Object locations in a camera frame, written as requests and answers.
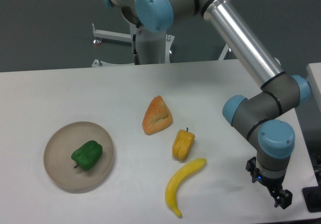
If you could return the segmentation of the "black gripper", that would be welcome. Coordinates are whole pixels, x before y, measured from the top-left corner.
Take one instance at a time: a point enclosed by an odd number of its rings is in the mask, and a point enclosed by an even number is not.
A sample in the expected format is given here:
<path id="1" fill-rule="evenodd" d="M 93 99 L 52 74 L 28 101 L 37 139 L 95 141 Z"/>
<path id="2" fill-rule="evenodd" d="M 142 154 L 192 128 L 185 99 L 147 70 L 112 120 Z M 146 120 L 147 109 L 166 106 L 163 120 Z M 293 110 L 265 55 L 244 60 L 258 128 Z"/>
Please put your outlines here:
<path id="1" fill-rule="evenodd" d="M 256 164 L 256 157 L 252 157 L 247 161 L 246 171 L 250 173 L 252 183 L 258 181 L 267 187 L 270 195 L 274 199 L 274 207 L 286 209 L 292 204 L 292 192 L 283 189 L 282 184 L 286 175 L 286 168 L 272 171 L 264 168 L 260 164 Z"/>

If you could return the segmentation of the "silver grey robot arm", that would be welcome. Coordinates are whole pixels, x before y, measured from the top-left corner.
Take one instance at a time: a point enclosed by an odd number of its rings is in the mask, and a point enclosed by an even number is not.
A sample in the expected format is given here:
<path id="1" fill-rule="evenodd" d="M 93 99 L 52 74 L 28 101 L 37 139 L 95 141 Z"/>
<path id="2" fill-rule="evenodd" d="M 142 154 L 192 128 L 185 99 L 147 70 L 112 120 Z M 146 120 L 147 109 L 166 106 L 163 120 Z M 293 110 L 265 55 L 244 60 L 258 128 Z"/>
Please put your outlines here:
<path id="1" fill-rule="evenodd" d="M 222 113 L 257 151 L 248 160 L 246 170 L 253 182 L 267 187 L 275 207 L 287 208 L 292 193 L 282 183 L 294 149 L 293 128 L 279 116 L 305 102 L 310 96 L 309 83 L 298 75 L 287 75 L 239 14 L 230 0 L 103 0 L 109 7 L 119 7 L 134 25 L 131 44 L 134 63 L 166 61 L 166 32 L 175 23 L 195 15 L 210 22 L 234 52 L 261 89 L 247 99 L 230 98 Z"/>

